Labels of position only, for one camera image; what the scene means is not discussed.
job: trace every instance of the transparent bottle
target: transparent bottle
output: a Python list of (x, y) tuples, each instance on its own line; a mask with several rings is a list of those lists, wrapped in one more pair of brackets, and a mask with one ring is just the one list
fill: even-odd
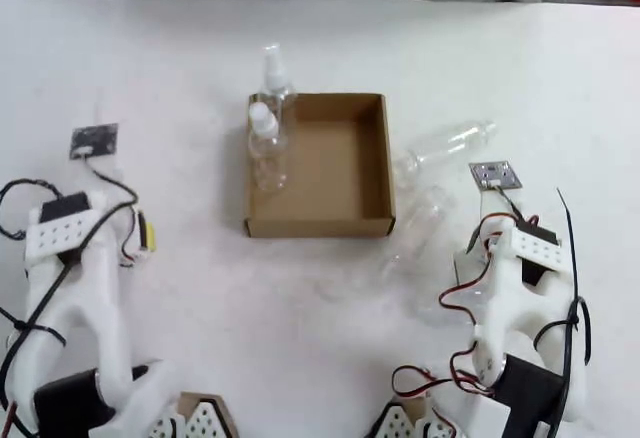
[(287, 73), (280, 45), (275, 43), (265, 49), (264, 82), (258, 99), (276, 116), (281, 131), (291, 136), (296, 123), (296, 98), (298, 94)]
[(287, 182), (287, 137), (265, 103), (253, 103), (249, 119), (249, 153), (256, 184), (263, 191), (280, 190)]
[(393, 160), (396, 187), (414, 187), (430, 167), (468, 160), (470, 154), (487, 144), (495, 129), (492, 121), (467, 121), (418, 138)]
[(435, 185), (401, 198), (395, 229), (381, 257), (379, 273), (385, 279), (423, 273), (427, 245), (455, 206), (453, 197)]

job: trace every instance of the white tabletop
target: white tabletop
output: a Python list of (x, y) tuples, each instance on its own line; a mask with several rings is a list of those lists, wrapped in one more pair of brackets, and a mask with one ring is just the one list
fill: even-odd
[[(469, 332), (438, 327), (427, 303), (416, 311), (424, 283), (353, 292), (349, 282), (372, 279), (362, 257), (380, 242), (244, 235), (244, 110), (261, 46), (276, 40), (301, 91), (386, 95), (392, 147), (443, 123), (495, 120), (500, 133), (477, 158), (509, 159), (527, 211), (566, 236), (562, 188), (593, 319), (586, 427), (634, 429), (640, 10), (0, 0), (0, 23), (0, 182), (42, 177), (72, 190), (71, 129), (121, 124), (120, 164), (159, 243), (123, 277), (136, 357), (171, 359), (185, 389), (222, 394), (241, 436), (362, 436), (390, 398), (395, 366), (444, 360)], [(462, 246), (477, 190), (464, 170), (441, 184), (458, 202), (441, 236)], [(2, 207), (7, 226), (42, 198), (16, 193)], [(425, 280), (449, 270), (450, 244), (436, 241), (447, 251)], [(0, 241), (0, 301), (20, 316), (22, 246)], [(0, 337), (9, 330), (0, 323)], [(65, 353), (60, 373), (95, 360), (86, 336)]]

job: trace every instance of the cardboard box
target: cardboard box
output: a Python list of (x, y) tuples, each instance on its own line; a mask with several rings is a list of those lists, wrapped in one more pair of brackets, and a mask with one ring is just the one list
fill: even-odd
[(261, 191), (249, 160), (245, 214), (249, 236), (391, 233), (395, 205), (384, 96), (301, 94), (296, 117), (283, 190)]

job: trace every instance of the metal plate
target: metal plate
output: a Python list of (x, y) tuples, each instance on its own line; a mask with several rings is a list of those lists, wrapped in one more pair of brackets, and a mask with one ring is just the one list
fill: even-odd
[(522, 183), (508, 161), (470, 163), (469, 168), (480, 191), (491, 190), (494, 186), (503, 190), (522, 188)]
[(118, 142), (118, 124), (76, 128), (71, 137), (69, 159), (115, 155)]

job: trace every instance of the red wire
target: red wire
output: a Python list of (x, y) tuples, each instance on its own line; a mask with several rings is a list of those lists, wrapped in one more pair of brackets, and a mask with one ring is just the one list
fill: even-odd
[(482, 279), (485, 277), (485, 275), (489, 271), (490, 265), (491, 265), (491, 255), (489, 255), (487, 264), (485, 265), (484, 269), (482, 270), (482, 273), (480, 273), (480, 276), (478, 278), (468, 283), (463, 283), (462, 285), (454, 286), (453, 288), (449, 288), (448, 290), (445, 290), (442, 293), (440, 293), (440, 296), (438, 297), (438, 302), (440, 303), (440, 306), (448, 310), (464, 311), (467, 315), (469, 315), (469, 318), (471, 319), (471, 323), (473, 323), (475, 326), (478, 323), (478, 321), (476, 320), (476, 317), (473, 316), (473, 313), (471, 312), (471, 310), (469, 310), (469, 308), (460, 306), (460, 305), (452, 305), (449, 303), (445, 303), (444, 299), (451, 293), (456, 293), (458, 291), (466, 290), (467, 288), (471, 288), (477, 285), (478, 283), (480, 283), (480, 281), (482, 281)]
[(456, 427), (453, 425), (453, 423), (451, 423), (449, 420), (447, 420), (444, 416), (442, 416), (440, 413), (438, 413), (438, 411), (435, 408), (431, 408), (433, 410), (433, 412), (435, 413), (435, 415), (438, 417), (438, 419), (440, 421), (444, 421), (445, 424), (451, 428), (451, 430), (453, 431), (452, 435), (450, 438), (456, 438), (456, 436), (458, 435), (458, 432), (456, 431)]
[(11, 426), (13, 425), (13, 419), (16, 416), (16, 411), (18, 409), (18, 405), (16, 402), (12, 402), (9, 407), (9, 411), (7, 412), (7, 420), (4, 422), (4, 428), (2, 428), (1, 438), (7, 438), (9, 436), (9, 431), (11, 430)]
[[(511, 218), (513, 221), (517, 221), (516, 217), (513, 216), (510, 213), (503, 213), (503, 212), (490, 213), (490, 214), (486, 215), (484, 218), (482, 218), (482, 220), (480, 221), (480, 225), (478, 226), (478, 229), (480, 231), (482, 231), (482, 225), (488, 219), (498, 218), (498, 217)], [(502, 235), (502, 233), (499, 232), (499, 231), (496, 231), (496, 232), (492, 232), (489, 235), (489, 237), (500, 236), (500, 235)], [(469, 308), (466, 308), (466, 307), (460, 306), (460, 305), (454, 305), (454, 304), (450, 304), (450, 303), (445, 303), (444, 299), (448, 295), (450, 295), (452, 293), (456, 293), (458, 291), (462, 291), (462, 290), (465, 290), (467, 288), (471, 288), (471, 287), (477, 285), (486, 276), (487, 272), (489, 271), (489, 267), (491, 266), (491, 253), (489, 252), (489, 239), (490, 238), (487, 238), (484, 241), (484, 247), (487, 250), (488, 259), (487, 259), (487, 264), (485, 265), (484, 269), (482, 270), (482, 273), (480, 273), (480, 276), (478, 276), (475, 280), (472, 280), (472, 281), (470, 281), (468, 283), (464, 283), (462, 285), (457, 285), (457, 286), (454, 286), (452, 288), (449, 288), (449, 289), (443, 291), (442, 293), (440, 293), (440, 296), (438, 297), (438, 302), (440, 303), (440, 306), (442, 306), (443, 308), (449, 309), (449, 310), (457, 310), (457, 311), (465, 312), (469, 316), (469, 318), (471, 319), (471, 322), (473, 323), (474, 326), (478, 323), (478, 321), (476, 320), (476, 317), (473, 315), (471, 310), (469, 310)], [(474, 342), (473, 345), (471, 346), (471, 348), (469, 348), (468, 350), (458, 351), (458, 352), (454, 353), (451, 356), (451, 358), (449, 360), (449, 368), (450, 368), (450, 371), (451, 371), (452, 378), (437, 379), (434, 375), (431, 374), (431, 372), (429, 370), (418, 368), (417, 366), (413, 366), (413, 365), (402, 365), (402, 366), (399, 366), (398, 368), (396, 368), (393, 371), (393, 374), (391, 375), (391, 388), (393, 389), (394, 393), (397, 396), (399, 396), (400, 398), (414, 398), (414, 397), (416, 397), (418, 395), (426, 393), (431, 388), (434, 388), (434, 387), (439, 386), (439, 385), (443, 385), (445, 383), (453, 382), (453, 383), (456, 384), (456, 386), (458, 388), (460, 388), (462, 391), (465, 391), (467, 393), (473, 393), (473, 394), (478, 394), (478, 395), (483, 395), (483, 396), (490, 395), (491, 391), (484, 390), (484, 389), (482, 389), (482, 388), (480, 388), (478, 386), (479, 385), (478, 377), (476, 377), (475, 375), (473, 375), (471, 373), (467, 373), (465, 371), (462, 371), (462, 370), (460, 370), (458, 372), (458, 370), (455, 368), (455, 363), (454, 363), (455, 359), (460, 357), (460, 356), (465, 356), (465, 355), (469, 355), (469, 354), (473, 353), (473, 351), (475, 350), (476, 346), (477, 346), (477, 342)], [(413, 390), (400, 391), (395, 386), (395, 378), (396, 378), (396, 375), (398, 374), (398, 372), (404, 371), (404, 370), (414, 371), (414, 372), (418, 373), (419, 375), (421, 375), (428, 382), (426, 384), (422, 385), (422, 386), (414, 388)], [(468, 388), (462, 386), (463, 384), (471, 385), (475, 389), (473, 389), (473, 390), (468, 389)], [(438, 417), (441, 420), (445, 421), (447, 424), (449, 424), (449, 426), (451, 426), (451, 429), (453, 430), (453, 433), (454, 433), (452, 438), (454, 438), (455, 434), (456, 434), (455, 427), (453, 425), (451, 425), (446, 419), (444, 419), (440, 415), (438, 415)]]

